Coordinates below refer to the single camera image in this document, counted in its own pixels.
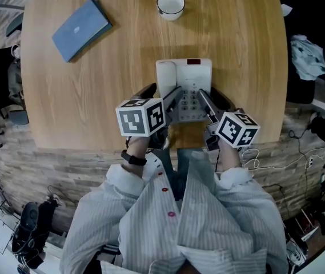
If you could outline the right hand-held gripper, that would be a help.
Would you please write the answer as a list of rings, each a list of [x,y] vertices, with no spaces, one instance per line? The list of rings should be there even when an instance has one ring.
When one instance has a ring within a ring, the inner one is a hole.
[[[202,110],[212,122],[204,132],[208,151],[218,150],[220,140],[233,148],[248,147],[253,143],[260,125],[250,115],[234,112],[235,105],[222,92],[212,87],[209,94],[200,88],[197,98]],[[220,120],[219,110],[227,111]]]

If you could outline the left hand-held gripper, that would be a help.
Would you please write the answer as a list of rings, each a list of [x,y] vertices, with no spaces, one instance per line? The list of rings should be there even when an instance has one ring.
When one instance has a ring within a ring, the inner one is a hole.
[[[168,127],[183,90],[178,86],[163,98],[154,98],[156,90],[156,83],[149,84],[115,110],[122,136],[148,137],[149,149],[165,150],[170,146]]]

